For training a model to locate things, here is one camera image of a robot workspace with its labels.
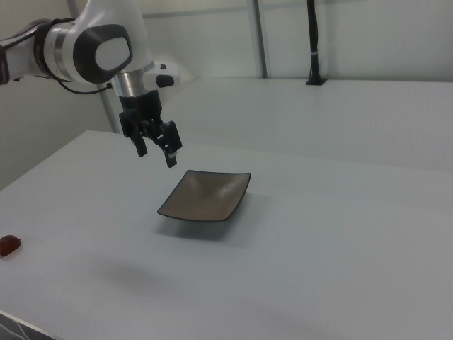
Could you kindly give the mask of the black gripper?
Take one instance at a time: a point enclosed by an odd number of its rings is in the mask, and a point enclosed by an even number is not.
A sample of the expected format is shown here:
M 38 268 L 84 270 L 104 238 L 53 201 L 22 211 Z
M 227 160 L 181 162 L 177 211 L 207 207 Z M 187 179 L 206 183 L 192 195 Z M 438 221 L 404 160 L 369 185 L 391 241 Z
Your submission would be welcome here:
M 142 137 L 157 138 L 156 144 L 164 153 L 168 168 L 177 164 L 176 155 L 182 142 L 173 121 L 163 123 L 162 104 L 159 92 L 150 91 L 141 96 L 120 97 L 123 112 L 119 114 L 122 133 L 130 138 L 139 157 L 147 154 L 147 146 Z

